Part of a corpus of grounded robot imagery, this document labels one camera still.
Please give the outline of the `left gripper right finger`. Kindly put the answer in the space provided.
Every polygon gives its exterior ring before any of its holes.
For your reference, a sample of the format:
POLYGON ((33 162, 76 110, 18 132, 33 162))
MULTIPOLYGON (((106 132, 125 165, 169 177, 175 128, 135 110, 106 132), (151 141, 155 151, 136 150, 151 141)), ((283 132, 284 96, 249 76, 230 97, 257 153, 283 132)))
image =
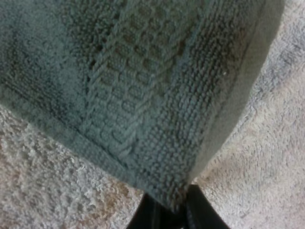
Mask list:
POLYGON ((190 185, 186 197, 184 229, 227 228, 198 185, 190 185))

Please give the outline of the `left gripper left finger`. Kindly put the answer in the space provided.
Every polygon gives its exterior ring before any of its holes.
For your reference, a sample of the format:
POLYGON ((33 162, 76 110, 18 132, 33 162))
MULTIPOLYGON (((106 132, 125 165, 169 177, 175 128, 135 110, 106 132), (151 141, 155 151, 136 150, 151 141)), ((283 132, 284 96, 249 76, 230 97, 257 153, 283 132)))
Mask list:
POLYGON ((144 194, 128 229, 178 229, 177 215, 144 194))

